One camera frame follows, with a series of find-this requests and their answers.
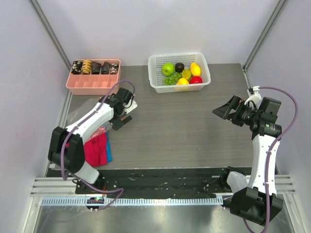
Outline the clear zip top bag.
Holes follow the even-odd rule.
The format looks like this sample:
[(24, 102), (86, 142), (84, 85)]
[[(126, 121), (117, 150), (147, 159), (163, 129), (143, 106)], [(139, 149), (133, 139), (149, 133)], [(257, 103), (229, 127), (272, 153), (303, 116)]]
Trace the clear zip top bag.
[(83, 144), (90, 139), (91, 135), (100, 126), (111, 120), (114, 116), (114, 109), (110, 107), (109, 104), (104, 103), (98, 110), (97, 108), (100, 104), (101, 103), (98, 102), (84, 116), (66, 127), (68, 132), (71, 132), (74, 127), (77, 127), (72, 134), (78, 134), (82, 138)]

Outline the red apple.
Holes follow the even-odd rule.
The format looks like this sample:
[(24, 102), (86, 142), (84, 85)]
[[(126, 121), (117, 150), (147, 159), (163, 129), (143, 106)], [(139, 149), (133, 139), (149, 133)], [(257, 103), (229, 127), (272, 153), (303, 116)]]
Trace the red apple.
[(202, 83), (203, 80), (200, 76), (193, 76), (190, 81), (189, 81), (189, 84), (199, 84), (199, 83)]

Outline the yellow lemon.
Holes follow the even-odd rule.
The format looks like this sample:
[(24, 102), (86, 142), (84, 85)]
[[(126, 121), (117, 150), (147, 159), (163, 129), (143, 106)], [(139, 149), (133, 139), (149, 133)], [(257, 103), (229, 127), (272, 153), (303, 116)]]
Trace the yellow lemon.
[(191, 63), (190, 71), (192, 73), (192, 76), (200, 76), (201, 75), (201, 69), (196, 63)]

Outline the yellow pear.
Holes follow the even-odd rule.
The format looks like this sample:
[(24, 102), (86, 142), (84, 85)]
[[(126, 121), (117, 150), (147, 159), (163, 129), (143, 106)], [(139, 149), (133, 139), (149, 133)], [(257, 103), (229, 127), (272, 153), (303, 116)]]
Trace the yellow pear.
[(180, 78), (176, 83), (176, 85), (187, 85), (187, 84), (189, 84), (189, 81), (186, 78)]

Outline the yellow-green round fruit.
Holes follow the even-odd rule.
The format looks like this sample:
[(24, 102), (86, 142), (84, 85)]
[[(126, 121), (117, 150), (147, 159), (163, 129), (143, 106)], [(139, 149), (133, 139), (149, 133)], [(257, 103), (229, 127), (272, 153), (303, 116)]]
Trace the yellow-green round fruit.
[(191, 73), (191, 71), (189, 70), (189, 69), (184, 69), (183, 71), (182, 71), (182, 77), (183, 78), (185, 78), (185, 79), (189, 79), (190, 77), (191, 77), (191, 75), (192, 75), (192, 73)]

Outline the green grape bunch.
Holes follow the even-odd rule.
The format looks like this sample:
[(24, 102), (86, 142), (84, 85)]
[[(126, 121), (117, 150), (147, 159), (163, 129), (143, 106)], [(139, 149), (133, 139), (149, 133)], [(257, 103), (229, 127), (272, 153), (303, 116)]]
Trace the green grape bunch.
[(164, 85), (176, 85), (180, 78), (182, 78), (182, 74), (175, 72), (170, 76), (166, 76), (163, 83)]

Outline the green apple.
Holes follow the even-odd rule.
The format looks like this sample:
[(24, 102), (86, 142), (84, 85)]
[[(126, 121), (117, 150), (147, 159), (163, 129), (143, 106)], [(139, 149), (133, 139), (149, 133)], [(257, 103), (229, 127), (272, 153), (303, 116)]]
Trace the green apple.
[(165, 76), (170, 76), (174, 73), (175, 67), (172, 63), (165, 63), (161, 70)]

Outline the dark brown plum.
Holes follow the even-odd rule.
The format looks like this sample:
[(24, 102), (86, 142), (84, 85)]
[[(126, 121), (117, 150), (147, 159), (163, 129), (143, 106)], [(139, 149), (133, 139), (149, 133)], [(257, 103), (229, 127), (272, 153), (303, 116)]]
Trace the dark brown plum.
[(175, 64), (175, 71), (177, 73), (181, 73), (185, 69), (185, 66), (183, 63), (176, 63)]

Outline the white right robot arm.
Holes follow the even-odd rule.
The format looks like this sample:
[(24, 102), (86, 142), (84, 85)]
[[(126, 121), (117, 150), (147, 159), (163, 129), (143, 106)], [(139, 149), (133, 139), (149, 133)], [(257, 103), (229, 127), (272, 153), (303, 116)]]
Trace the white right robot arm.
[(276, 152), (282, 127), (276, 124), (281, 102), (264, 97), (259, 107), (251, 108), (253, 100), (244, 101), (233, 96), (213, 114), (237, 126), (247, 125), (252, 133), (253, 163), (250, 178), (228, 166), (219, 178), (220, 188), (232, 192), (224, 202), (231, 214), (261, 226), (266, 226), (283, 208), (283, 200), (276, 196)]

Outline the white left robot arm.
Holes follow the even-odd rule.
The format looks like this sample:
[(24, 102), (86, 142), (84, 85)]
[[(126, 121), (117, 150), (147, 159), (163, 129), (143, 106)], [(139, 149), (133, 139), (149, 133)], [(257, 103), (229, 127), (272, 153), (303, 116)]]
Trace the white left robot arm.
[(129, 115), (137, 107), (134, 94), (120, 88), (116, 94), (102, 97), (83, 117), (66, 128), (56, 127), (52, 132), (48, 160), (69, 174), (86, 183), (92, 193), (100, 193), (104, 186), (102, 174), (86, 161), (84, 144), (101, 126), (119, 130), (132, 117)]

